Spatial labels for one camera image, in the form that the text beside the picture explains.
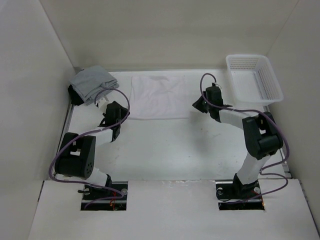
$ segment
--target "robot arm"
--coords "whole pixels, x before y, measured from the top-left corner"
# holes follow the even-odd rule
[[[213,105],[224,105],[221,90],[214,83],[208,87],[204,95]],[[251,116],[244,112],[236,112],[209,106],[201,96],[193,105],[202,113],[210,114],[211,118],[219,123],[230,124],[244,132],[245,146],[248,151],[241,169],[234,175],[230,184],[225,184],[223,189],[217,186],[218,199],[246,199],[250,192],[256,188],[258,175],[261,168],[282,148],[283,140],[277,130],[260,114]],[[272,114],[265,112],[273,121]]]
[[[103,120],[96,129],[104,129],[121,121],[128,109],[122,107],[116,101],[109,103],[103,113]],[[67,181],[86,181],[90,184],[110,187],[111,177],[101,172],[95,165],[96,147],[105,143],[111,143],[120,134],[120,125],[99,131],[91,135],[83,136],[73,142],[56,160],[54,164],[55,178]],[[77,137],[77,133],[67,132],[63,136],[60,149]]]

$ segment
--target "folded cloth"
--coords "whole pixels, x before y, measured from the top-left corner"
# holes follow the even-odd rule
[[[189,117],[184,77],[132,77],[131,119],[185,119]]]
[[[69,82],[86,105],[93,103],[98,92],[104,88],[116,89],[119,87],[117,79],[101,66],[86,68],[75,75]],[[101,97],[110,92],[111,90],[106,90],[101,94]]]

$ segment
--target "plastic basket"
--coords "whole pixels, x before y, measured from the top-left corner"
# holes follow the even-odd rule
[[[236,107],[267,106],[284,99],[266,56],[228,55],[226,64]]]

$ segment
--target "white board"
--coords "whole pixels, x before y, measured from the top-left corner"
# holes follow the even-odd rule
[[[262,192],[284,180],[260,180]],[[298,180],[265,211],[220,211],[215,183],[130,181],[126,211],[80,211],[83,186],[46,181],[29,240],[319,240]]]

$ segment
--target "wire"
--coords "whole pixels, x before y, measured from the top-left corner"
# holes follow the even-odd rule
[[[49,170],[48,170],[48,173],[49,173],[49,177],[51,180],[55,181],[55,182],[58,182],[58,183],[68,183],[68,184],[85,184],[85,185],[90,185],[92,187],[95,187],[95,188],[101,188],[101,189],[106,189],[106,190],[111,190],[117,194],[119,194],[120,196],[108,196],[108,197],[101,197],[101,198],[98,198],[98,199],[95,199],[95,200],[92,200],[90,202],[88,202],[85,206],[84,206],[84,209],[86,209],[90,204],[94,203],[95,201],[99,201],[99,200],[107,200],[107,199],[121,199],[124,197],[124,194],[117,190],[117,189],[114,189],[112,187],[108,187],[108,186],[101,186],[101,185],[97,185],[97,184],[91,184],[89,182],[86,182],[86,181],[68,181],[68,180],[60,180],[60,179],[56,179],[55,176],[53,175],[53,169],[54,169],[54,166],[55,166],[55,163],[57,161],[57,159],[61,156],[61,154],[67,149],[67,147],[69,147],[72,143],[74,143],[75,141],[77,141],[78,139],[82,138],[83,136],[87,136],[87,135],[90,135],[90,134],[95,134],[95,133],[99,133],[99,132],[102,132],[102,131],[105,131],[105,130],[108,130],[108,129],[111,129],[113,127],[116,127],[116,126],[119,126],[121,125],[129,116],[130,114],[130,102],[129,102],[129,99],[128,97],[120,90],[116,89],[116,88],[113,88],[113,87],[104,87],[103,90],[101,90],[100,92],[98,92],[98,94],[95,96],[94,98],[94,104],[96,104],[96,100],[97,100],[97,96],[100,95],[101,93],[105,92],[105,91],[108,91],[108,90],[112,90],[112,91],[116,91],[120,94],[122,94],[127,102],[127,105],[128,105],[128,111],[126,113],[126,115],[124,116],[123,119],[121,119],[119,122],[113,124],[113,125],[110,125],[110,126],[107,126],[107,127],[104,127],[102,129],[97,129],[97,130],[91,130],[91,131],[87,131],[87,132],[84,132],[78,136],[76,136],[74,139],[72,139],[71,141],[69,141],[62,149],[60,149],[60,151],[56,154],[56,156],[54,157],[54,159],[52,160],[50,166],[49,166]]]
[[[116,209],[116,199],[112,198],[110,201],[110,206],[112,207],[112,210],[114,211]]]
[[[267,195],[267,194],[271,194],[271,193],[274,193],[274,192],[277,192],[283,188],[285,188],[289,181],[288,179],[281,175],[281,174],[278,174],[278,173],[262,173],[263,170],[265,169],[268,169],[268,168],[271,168],[273,166],[276,166],[276,165],[279,165],[279,164],[283,164],[285,161],[288,160],[289,156],[290,156],[290,148],[289,148],[289,144],[288,144],[288,141],[284,135],[284,133],[281,131],[281,129],[276,125],[276,123],[270,118],[268,117],[265,113],[263,113],[262,111],[259,111],[259,110],[256,110],[256,109],[246,109],[246,110],[240,110],[240,109],[235,109],[235,108],[230,108],[230,107],[224,107],[224,106],[218,106],[218,105],[214,105],[212,104],[211,102],[209,102],[209,100],[206,98],[204,92],[203,92],[203,88],[202,88],[202,83],[203,83],[203,80],[205,78],[206,75],[209,75],[211,77],[214,78],[214,82],[216,83],[217,82],[217,79],[215,78],[215,76],[211,73],[205,73],[202,75],[201,77],[201,80],[200,80],[200,92],[201,92],[201,96],[202,98],[204,99],[204,101],[206,101],[206,103],[211,106],[211,107],[214,107],[214,108],[217,108],[217,109],[221,109],[221,110],[229,110],[229,111],[234,111],[234,112],[238,112],[238,113],[246,113],[246,112],[254,112],[254,113],[258,113],[260,115],[262,115],[277,131],[278,133],[280,134],[281,138],[283,139],[283,142],[284,142],[284,145],[285,145],[285,149],[286,149],[286,154],[285,154],[285,157],[283,158],[282,161],[278,161],[278,162],[275,162],[273,164],[270,164],[268,166],[264,166],[261,168],[260,170],[260,175],[262,176],[269,176],[269,175],[274,175],[274,176],[278,176],[278,177],[281,177],[283,179],[285,179],[285,184],[279,188],[276,188],[274,190],[271,190],[271,191],[267,191],[267,192],[264,192],[264,193],[260,193],[256,196],[253,196],[253,197],[250,197],[250,198],[247,198],[247,199],[244,199],[244,200],[240,200],[240,201],[232,201],[232,202],[228,202],[228,204],[240,204],[240,203],[245,203],[249,200],[252,200],[252,199],[257,199],[263,195]]]

